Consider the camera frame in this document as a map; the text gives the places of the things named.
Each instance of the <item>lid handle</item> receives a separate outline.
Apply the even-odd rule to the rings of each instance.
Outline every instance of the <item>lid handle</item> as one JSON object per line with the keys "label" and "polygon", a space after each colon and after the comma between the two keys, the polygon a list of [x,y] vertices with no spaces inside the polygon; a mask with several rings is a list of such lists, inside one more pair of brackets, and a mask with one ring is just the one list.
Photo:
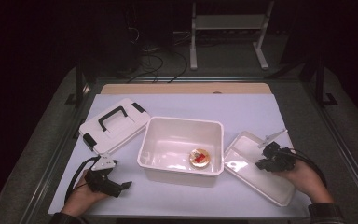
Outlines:
{"label": "lid handle", "polygon": [[112,115],[116,114],[117,112],[123,112],[124,114],[124,117],[127,117],[127,113],[126,111],[124,110],[124,107],[121,105],[121,106],[118,106],[116,107],[115,109],[113,109],[112,111],[110,111],[109,113],[105,114],[104,116],[102,116],[100,119],[98,119],[98,122],[100,123],[101,127],[103,128],[103,131],[106,131],[106,127],[103,125],[103,121],[108,119],[109,117],[111,117]]}

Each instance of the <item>black wire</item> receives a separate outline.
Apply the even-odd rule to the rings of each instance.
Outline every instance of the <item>black wire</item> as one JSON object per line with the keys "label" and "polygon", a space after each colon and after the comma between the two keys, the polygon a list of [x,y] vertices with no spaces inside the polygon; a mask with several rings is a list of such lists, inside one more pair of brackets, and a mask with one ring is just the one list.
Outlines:
{"label": "black wire", "polygon": [[171,79],[168,83],[171,83],[173,81],[175,81],[177,78],[179,78],[179,76],[181,76],[182,74],[185,73],[185,71],[187,70],[187,59],[185,58],[185,56],[183,56],[182,54],[178,53],[178,52],[174,52],[175,54],[181,56],[183,58],[183,60],[185,61],[185,69],[183,69],[183,71],[178,74],[176,77],[174,77],[173,79]]}
{"label": "black wire", "polygon": [[303,156],[297,155],[295,153],[288,153],[288,152],[282,152],[282,151],[277,151],[277,153],[291,156],[291,157],[294,157],[296,159],[299,159],[299,160],[305,162],[307,165],[310,166],[310,168],[312,168],[316,172],[316,174],[318,174],[318,176],[321,178],[324,185],[327,187],[327,181],[324,177],[324,173],[322,172],[321,169],[319,169],[319,167],[313,161],[311,161],[310,159],[307,159]]}
{"label": "black wire", "polygon": [[86,161],[83,161],[81,163],[81,165],[79,166],[79,168],[76,170],[76,173],[74,175],[74,177],[72,177],[72,180],[71,180],[71,183],[69,184],[68,186],[68,189],[66,190],[66,194],[65,194],[65,200],[63,201],[63,203],[66,203],[66,201],[68,200],[69,196],[71,196],[72,194],[72,191],[74,190],[74,185],[75,185],[75,182],[77,180],[77,177],[80,175],[80,172],[83,171],[84,167],[86,166],[86,164],[89,162],[89,161],[94,161],[94,164],[95,162],[100,159],[101,156],[97,156],[97,157],[92,157],[92,158],[89,158],[88,160]]}
{"label": "black wire", "polygon": [[160,61],[159,67],[156,68],[156,69],[153,69],[152,71],[146,71],[146,72],[141,73],[141,74],[139,74],[139,75],[137,75],[137,76],[135,76],[135,77],[132,77],[130,80],[127,81],[127,83],[132,82],[132,81],[133,81],[134,79],[136,79],[137,77],[141,77],[141,76],[144,76],[144,75],[147,75],[147,74],[153,74],[154,72],[157,72],[157,71],[162,67],[162,65],[164,64],[164,61],[163,61],[159,56],[152,55],[152,54],[146,55],[146,56],[159,59],[159,61]]}
{"label": "black wire", "polygon": [[75,191],[76,189],[80,188],[80,187],[85,186],[85,185],[88,185],[88,183],[85,183],[85,184],[82,184],[82,185],[80,185],[80,186],[75,187],[74,189],[72,189],[72,192]]}

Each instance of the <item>container lid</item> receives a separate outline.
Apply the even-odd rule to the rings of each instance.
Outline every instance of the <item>container lid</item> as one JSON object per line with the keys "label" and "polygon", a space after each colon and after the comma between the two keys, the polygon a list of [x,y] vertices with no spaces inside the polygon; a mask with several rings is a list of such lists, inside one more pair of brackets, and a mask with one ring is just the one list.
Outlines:
{"label": "container lid", "polygon": [[79,131],[89,148],[101,155],[130,141],[149,120],[140,105],[125,98],[83,123]]}
{"label": "container lid", "polygon": [[270,172],[259,170],[255,165],[256,162],[263,159],[264,147],[260,146],[264,146],[263,143],[266,140],[263,141],[248,132],[240,133],[225,152],[225,170],[273,203],[287,206],[295,193],[293,184]]}

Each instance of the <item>food item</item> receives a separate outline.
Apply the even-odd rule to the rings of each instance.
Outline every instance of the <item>food item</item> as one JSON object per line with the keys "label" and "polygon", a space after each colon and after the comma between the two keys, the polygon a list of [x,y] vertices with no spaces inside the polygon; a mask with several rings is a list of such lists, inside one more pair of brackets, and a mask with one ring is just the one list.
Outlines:
{"label": "food item", "polygon": [[210,161],[211,157],[205,149],[197,148],[190,153],[190,163],[196,168],[205,168]]}

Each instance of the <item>table surface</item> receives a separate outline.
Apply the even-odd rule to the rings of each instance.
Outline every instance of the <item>table surface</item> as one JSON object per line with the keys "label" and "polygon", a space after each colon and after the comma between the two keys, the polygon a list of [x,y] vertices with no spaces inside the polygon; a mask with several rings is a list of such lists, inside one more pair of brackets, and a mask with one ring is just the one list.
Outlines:
{"label": "table surface", "polygon": [[[263,138],[284,128],[274,95],[269,85],[264,83],[108,84],[101,93],[96,96],[88,119],[120,99],[131,98],[144,106],[151,116],[219,120],[225,127],[224,148],[241,131],[250,131]],[[296,192],[288,206],[279,207],[228,172],[218,176],[212,188],[148,180],[145,171],[136,162],[143,135],[134,137],[112,154],[119,164],[110,178],[118,183],[133,181],[131,188],[123,191],[117,199],[96,204],[89,210],[90,215],[195,218],[309,216],[307,206],[310,200],[304,194]],[[291,146],[287,135],[277,139],[277,142],[282,146]],[[95,154],[79,138],[48,211],[50,214],[61,209],[64,193],[79,164],[93,156]],[[195,201],[191,195],[205,197]]]}

